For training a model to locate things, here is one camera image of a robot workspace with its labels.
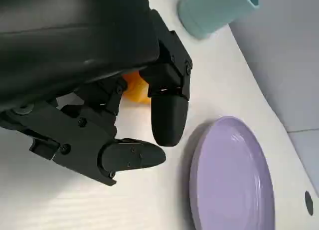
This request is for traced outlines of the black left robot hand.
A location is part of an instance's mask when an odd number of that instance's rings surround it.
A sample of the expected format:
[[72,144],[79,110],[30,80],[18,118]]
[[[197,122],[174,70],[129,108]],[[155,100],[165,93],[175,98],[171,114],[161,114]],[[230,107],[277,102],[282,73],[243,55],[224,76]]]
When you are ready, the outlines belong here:
[[[31,152],[108,186],[119,171],[166,160],[179,143],[192,60],[149,0],[0,0],[0,125]],[[149,85],[156,143],[116,139],[138,72]]]

